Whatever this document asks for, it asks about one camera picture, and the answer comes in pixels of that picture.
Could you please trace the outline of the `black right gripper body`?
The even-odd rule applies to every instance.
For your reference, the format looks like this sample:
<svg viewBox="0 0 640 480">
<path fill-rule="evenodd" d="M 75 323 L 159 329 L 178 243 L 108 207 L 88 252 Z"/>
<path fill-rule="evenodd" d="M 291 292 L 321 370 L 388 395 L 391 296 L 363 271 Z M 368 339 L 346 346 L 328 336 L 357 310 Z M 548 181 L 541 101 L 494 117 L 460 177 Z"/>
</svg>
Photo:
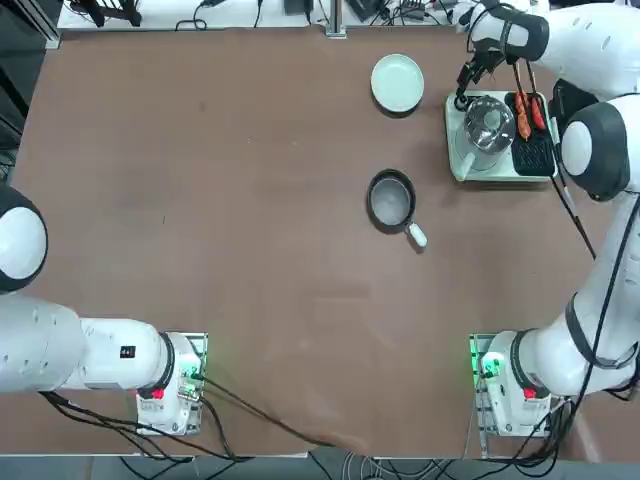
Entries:
<svg viewBox="0 0 640 480">
<path fill-rule="evenodd" d="M 471 53 L 472 59 L 470 62 L 491 64 L 494 67 L 494 71 L 506 59 L 505 53 L 500 49 L 497 40 L 476 41 L 472 45 Z"/>
</svg>

